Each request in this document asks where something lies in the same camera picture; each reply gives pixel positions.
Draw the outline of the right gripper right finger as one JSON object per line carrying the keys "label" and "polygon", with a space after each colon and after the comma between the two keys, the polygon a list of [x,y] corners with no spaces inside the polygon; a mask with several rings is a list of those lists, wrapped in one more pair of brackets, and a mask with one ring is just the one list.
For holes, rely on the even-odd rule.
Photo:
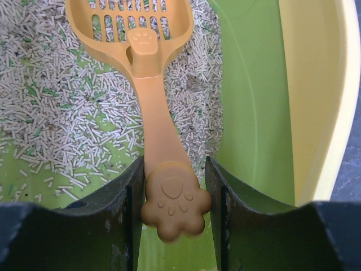
{"label": "right gripper right finger", "polygon": [[360,203],[275,200],[205,164],[219,270],[359,270]]}

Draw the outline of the yellow litter box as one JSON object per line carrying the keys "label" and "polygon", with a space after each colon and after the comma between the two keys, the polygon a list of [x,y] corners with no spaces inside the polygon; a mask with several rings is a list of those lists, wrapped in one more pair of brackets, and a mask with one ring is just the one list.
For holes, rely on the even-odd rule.
{"label": "yellow litter box", "polygon": [[[213,158],[252,188],[294,207],[331,202],[358,99],[355,2],[206,2],[220,23],[223,130],[205,164]],[[137,158],[143,155],[144,147]],[[195,175],[208,191],[205,167],[202,179]],[[1,204],[65,208],[97,189],[77,199]],[[170,244],[142,224],[136,270],[219,270],[210,213],[202,234],[183,234]]]}

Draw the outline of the grey cat litter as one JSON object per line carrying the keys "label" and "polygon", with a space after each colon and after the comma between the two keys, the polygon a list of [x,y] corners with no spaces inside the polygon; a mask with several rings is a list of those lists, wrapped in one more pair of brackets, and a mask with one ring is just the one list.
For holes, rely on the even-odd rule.
{"label": "grey cat litter", "polygon": [[[222,135],[221,33],[206,1],[191,1],[190,40],[165,72],[165,92],[192,166]],[[144,147],[136,94],[93,59],[64,1],[1,2],[1,199],[77,199],[118,176]]]}

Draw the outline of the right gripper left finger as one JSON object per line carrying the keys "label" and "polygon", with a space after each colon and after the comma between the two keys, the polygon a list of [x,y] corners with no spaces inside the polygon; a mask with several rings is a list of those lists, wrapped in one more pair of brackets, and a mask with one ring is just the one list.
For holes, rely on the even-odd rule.
{"label": "right gripper left finger", "polygon": [[136,270],[144,159],[65,208],[1,204],[2,270]]}

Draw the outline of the orange litter scoop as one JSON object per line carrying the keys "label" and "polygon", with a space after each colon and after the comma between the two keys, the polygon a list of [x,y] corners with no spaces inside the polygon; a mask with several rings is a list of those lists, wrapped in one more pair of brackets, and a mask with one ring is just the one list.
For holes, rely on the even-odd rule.
{"label": "orange litter scoop", "polygon": [[166,243],[181,234],[201,234],[212,199],[199,185],[164,90],[166,67],[192,35],[189,1],[159,1],[156,7],[135,1],[114,6],[66,1],[65,10],[88,54],[117,69],[136,92],[144,125],[143,223],[155,227]]}

